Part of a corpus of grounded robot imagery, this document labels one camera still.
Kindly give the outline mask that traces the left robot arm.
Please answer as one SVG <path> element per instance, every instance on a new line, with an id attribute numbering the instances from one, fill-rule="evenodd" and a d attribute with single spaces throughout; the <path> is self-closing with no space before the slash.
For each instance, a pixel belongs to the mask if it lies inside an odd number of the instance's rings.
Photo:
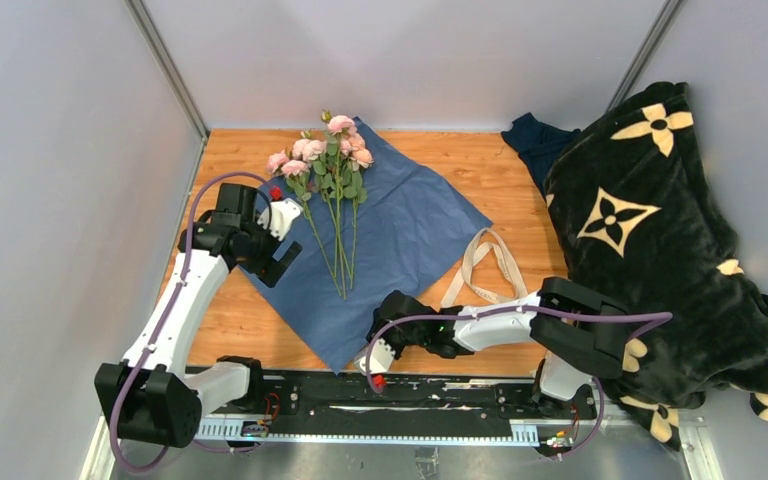
<path id="1" fill-rule="evenodd" d="M 214 208 L 190 213 L 173 273 L 138 339 L 117 363 L 102 364 L 94 386 L 116 440 L 183 448 L 201 420 L 223 406 L 261 411 L 267 398 L 263 367 L 226 355 L 187 375 L 187 358 L 207 308 L 236 269 L 272 288 L 301 253 L 292 242 L 275 255 L 302 214 L 292 199 L 267 200 L 250 186 L 223 183 Z"/>

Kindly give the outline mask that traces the blue wrapping paper sheet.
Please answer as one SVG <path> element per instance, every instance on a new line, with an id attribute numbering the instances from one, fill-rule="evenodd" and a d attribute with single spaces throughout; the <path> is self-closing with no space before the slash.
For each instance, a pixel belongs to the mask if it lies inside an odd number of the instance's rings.
<path id="1" fill-rule="evenodd" d="M 364 174 L 367 200 L 358 215 L 355 286 L 338 298 L 305 218 L 287 236 L 302 252 L 275 287 L 251 282 L 298 337 L 333 372 L 366 346 L 373 311 L 392 291 L 417 297 L 463 256 L 491 220 L 442 176 L 357 123 L 374 157 Z"/>

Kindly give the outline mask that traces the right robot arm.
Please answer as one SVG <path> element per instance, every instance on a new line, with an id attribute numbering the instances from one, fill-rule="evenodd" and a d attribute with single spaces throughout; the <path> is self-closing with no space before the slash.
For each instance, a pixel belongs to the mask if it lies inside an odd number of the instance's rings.
<path id="1" fill-rule="evenodd" d="M 371 377 L 382 375 L 409 346 L 453 359 L 490 347 L 537 344 L 546 353 L 531 403 L 552 418 L 592 378 L 620 376 L 629 322 L 616 301 L 560 277 L 545 279 L 524 297 L 486 306 L 434 309 L 394 291 L 375 309 L 368 345 L 355 366 Z"/>

